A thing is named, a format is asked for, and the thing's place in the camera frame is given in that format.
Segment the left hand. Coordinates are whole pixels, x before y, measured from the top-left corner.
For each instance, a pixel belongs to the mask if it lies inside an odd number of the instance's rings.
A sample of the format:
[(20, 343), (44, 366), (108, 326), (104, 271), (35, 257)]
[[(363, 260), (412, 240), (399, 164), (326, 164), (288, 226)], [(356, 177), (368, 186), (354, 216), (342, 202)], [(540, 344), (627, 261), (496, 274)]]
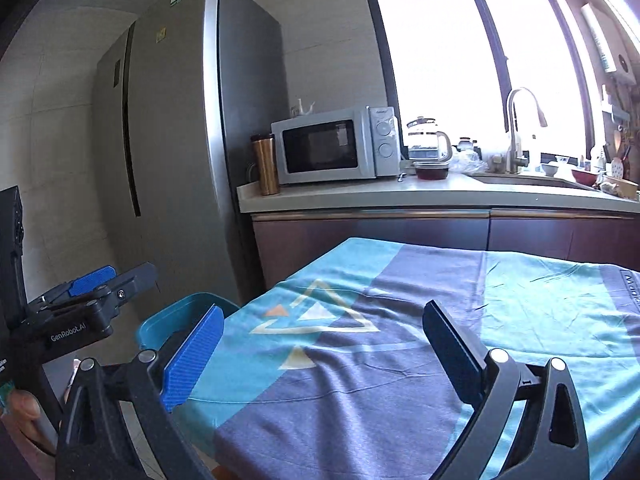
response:
[(1, 421), (29, 466), (54, 471), (55, 433), (33, 394), (13, 388)]

